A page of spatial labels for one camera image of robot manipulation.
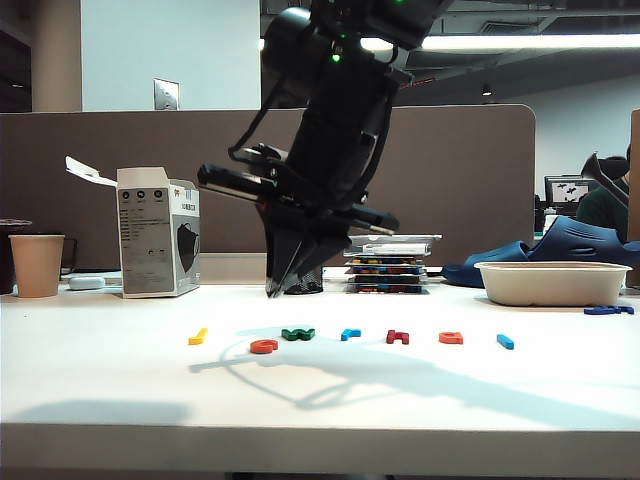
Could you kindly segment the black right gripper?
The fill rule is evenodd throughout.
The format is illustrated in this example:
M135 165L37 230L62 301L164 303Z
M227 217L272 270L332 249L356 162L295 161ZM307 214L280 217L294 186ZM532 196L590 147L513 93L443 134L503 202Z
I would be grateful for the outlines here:
M399 226L393 214L362 205L389 118L371 132L305 114L287 151L265 143L248 145L263 120L256 115L228 148L231 160L244 164L245 171L205 163L197 172L198 184L256 206L266 236L269 298L320 293L322 266L349 245L350 228L392 233Z

